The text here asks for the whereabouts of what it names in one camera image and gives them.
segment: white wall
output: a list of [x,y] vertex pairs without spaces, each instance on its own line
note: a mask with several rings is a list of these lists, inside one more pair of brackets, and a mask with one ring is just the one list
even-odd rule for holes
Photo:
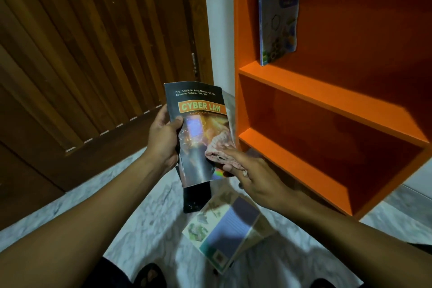
[[214,85],[234,96],[234,0],[206,2]]
[[415,172],[404,185],[432,198],[432,159]]

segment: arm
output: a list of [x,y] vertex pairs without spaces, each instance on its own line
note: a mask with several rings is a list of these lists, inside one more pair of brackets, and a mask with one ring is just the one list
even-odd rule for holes
[[225,149],[248,172],[231,165],[245,191],[258,204],[293,221],[340,259],[361,280],[373,287],[429,287],[432,256],[331,210],[301,192],[286,187],[267,163],[235,150]]
[[4,287],[78,287],[159,179],[177,163],[181,118],[165,125],[166,105],[144,154],[90,198],[0,254]]

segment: orange bookshelf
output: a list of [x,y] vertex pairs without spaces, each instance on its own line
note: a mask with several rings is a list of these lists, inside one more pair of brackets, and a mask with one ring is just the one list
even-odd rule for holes
[[258,2],[234,0],[239,148],[361,218],[432,156],[431,22],[428,0],[300,0],[297,50],[261,67]]

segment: black sandal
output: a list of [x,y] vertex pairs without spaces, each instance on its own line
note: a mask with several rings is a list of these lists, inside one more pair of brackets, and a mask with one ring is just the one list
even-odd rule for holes
[[153,278],[150,282],[144,286],[145,288],[166,288],[165,277],[162,273],[162,270],[154,263],[149,263],[138,272],[137,277],[133,281],[134,288],[142,288],[141,282],[148,278],[148,274],[150,270],[154,270],[157,274],[155,278]]

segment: person's left hand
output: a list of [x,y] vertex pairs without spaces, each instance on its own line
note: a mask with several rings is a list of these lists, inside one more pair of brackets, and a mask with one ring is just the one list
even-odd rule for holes
[[177,116],[174,121],[167,123],[167,115],[168,108],[165,104],[150,127],[147,149],[144,153],[158,166],[162,166],[162,176],[178,162],[177,130],[183,125],[183,117]]

